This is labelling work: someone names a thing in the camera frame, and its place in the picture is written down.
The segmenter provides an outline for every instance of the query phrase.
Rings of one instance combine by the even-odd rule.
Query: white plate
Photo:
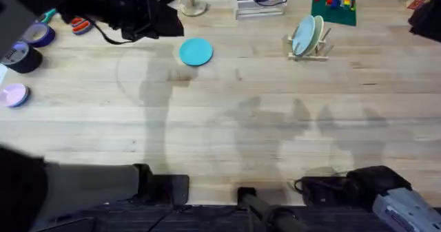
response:
[[[325,24],[325,22],[323,21],[323,17],[317,15],[314,17],[314,20],[316,21],[316,28],[314,30],[314,35],[312,36],[311,43],[308,45],[308,48],[305,50],[306,55],[311,53],[316,48],[316,46],[318,45],[318,41],[320,40],[323,33],[323,25]]]

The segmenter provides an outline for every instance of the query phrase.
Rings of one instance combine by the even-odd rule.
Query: wood grain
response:
[[[245,21],[230,0],[207,1],[203,16],[181,16],[185,37],[131,45],[75,36],[55,18],[43,65],[5,78],[32,98],[0,110],[0,141],[59,162],[189,174],[192,204],[234,203],[241,185],[301,204],[288,180],[387,165],[441,205],[441,47],[409,33],[405,0],[357,0],[357,27],[326,23],[325,63],[286,58],[283,39],[311,0]],[[178,59],[193,36],[214,47],[198,68]]]

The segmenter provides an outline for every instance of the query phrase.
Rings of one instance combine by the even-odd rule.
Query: white container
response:
[[[282,0],[269,0],[262,2],[265,5],[271,5]],[[244,19],[248,17],[263,17],[282,15],[285,13],[287,3],[278,4],[272,7],[260,6],[253,0],[234,0],[234,16],[236,19]]]

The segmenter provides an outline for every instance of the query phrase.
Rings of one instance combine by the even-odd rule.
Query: pink lid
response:
[[[11,84],[0,92],[0,105],[14,107],[19,105],[27,95],[26,86],[23,84]]]

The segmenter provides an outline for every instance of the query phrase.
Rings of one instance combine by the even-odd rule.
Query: purple tape roll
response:
[[[35,48],[47,46],[54,39],[55,31],[46,23],[41,22],[32,24],[23,34],[23,41]]]

